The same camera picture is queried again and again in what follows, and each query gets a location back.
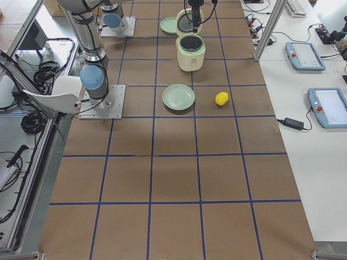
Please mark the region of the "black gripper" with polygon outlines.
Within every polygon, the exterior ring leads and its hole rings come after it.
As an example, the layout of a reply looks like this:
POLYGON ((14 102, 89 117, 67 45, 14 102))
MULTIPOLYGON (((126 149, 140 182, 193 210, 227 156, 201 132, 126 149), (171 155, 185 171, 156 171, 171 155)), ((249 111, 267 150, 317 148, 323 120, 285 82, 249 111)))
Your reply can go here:
POLYGON ((197 27, 200 26, 201 22, 201 16, 200 14, 200 7, 203 5, 203 0, 188 0, 188 4, 192 8, 192 32, 197 33, 197 27))

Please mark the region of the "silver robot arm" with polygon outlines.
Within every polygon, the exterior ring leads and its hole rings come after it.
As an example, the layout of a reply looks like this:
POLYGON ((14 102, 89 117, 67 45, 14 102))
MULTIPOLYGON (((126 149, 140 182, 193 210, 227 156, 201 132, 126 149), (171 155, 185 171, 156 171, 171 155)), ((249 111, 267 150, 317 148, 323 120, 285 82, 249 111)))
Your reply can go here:
MULTIPOLYGON (((115 34, 125 34, 126 30, 130 30, 129 22, 133 22, 134 25, 136 20, 135 17, 124 16, 122 2, 126 1, 116 1, 114 4, 104 4, 101 6, 104 27, 115 34)), ((183 13, 176 17, 176 26, 179 28, 181 21, 187 21, 190 27, 179 30, 184 33, 198 33, 201 25, 205 23, 203 12, 200 10, 204 1, 183 1, 183 3, 183 13)))
POLYGON ((70 15, 71 25, 83 49, 85 67, 80 73, 80 80, 89 95, 91 109, 105 114, 114 107, 115 95, 108 82, 108 57, 102 48, 95 25, 94 10, 102 9, 105 25, 114 31, 124 31, 128 21, 121 4, 123 1, 58 1, 70 15))

